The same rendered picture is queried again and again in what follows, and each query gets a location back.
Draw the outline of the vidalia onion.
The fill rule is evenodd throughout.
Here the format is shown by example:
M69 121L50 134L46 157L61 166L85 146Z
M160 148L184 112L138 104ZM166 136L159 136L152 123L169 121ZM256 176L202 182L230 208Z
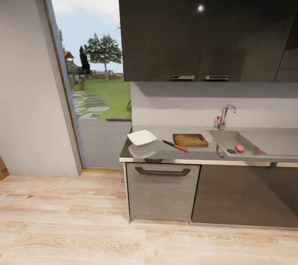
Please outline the vidalia onion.
M241 153L244 152L245 148L242 145L238 145L236 146L236 150Z

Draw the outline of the cutting board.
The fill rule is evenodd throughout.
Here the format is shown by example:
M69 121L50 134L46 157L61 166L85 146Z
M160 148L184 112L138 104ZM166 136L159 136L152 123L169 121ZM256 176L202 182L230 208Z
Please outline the cutting board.
M201 134L173 134L176 146L208 146L208 142Z

